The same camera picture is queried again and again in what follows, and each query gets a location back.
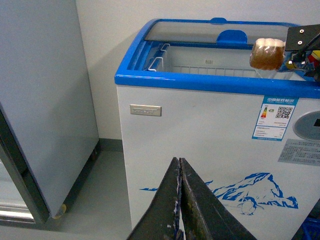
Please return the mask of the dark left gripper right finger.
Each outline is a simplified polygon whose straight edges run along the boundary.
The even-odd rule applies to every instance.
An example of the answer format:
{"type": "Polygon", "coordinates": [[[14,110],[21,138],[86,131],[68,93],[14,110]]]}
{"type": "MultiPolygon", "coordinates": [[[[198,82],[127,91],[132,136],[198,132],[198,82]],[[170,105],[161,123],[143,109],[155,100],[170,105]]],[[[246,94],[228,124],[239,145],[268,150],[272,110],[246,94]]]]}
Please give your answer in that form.
{"type": "Polygon", "coordinates": [[[180,158],[181,213],[187,240],[255,240],[218,200],[188,161],[180,158]]]}

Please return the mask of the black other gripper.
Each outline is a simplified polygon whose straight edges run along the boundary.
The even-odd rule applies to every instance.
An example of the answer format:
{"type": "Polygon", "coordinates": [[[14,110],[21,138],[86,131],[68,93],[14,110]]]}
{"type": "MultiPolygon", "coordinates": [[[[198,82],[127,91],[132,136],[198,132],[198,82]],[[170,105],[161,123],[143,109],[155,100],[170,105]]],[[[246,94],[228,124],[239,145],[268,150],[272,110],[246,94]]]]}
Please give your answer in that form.
{"type": "Polygon", "coordinates": [[[285,71],[300,71],[305,77],[320,80],[320,25],[290,27],[285,42],[285,71]]]}

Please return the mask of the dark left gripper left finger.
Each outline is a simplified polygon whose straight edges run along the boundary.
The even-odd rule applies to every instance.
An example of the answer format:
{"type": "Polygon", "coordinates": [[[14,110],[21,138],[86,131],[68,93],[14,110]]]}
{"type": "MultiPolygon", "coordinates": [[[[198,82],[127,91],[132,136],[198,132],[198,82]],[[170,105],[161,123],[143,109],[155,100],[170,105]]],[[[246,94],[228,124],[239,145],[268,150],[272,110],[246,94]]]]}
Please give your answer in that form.
{"type": "Polygon", "coordinates": [[[183,240],[180,228],[182,168],[174,157],[149,207],[127,237],[129,240],[183,240]]]}

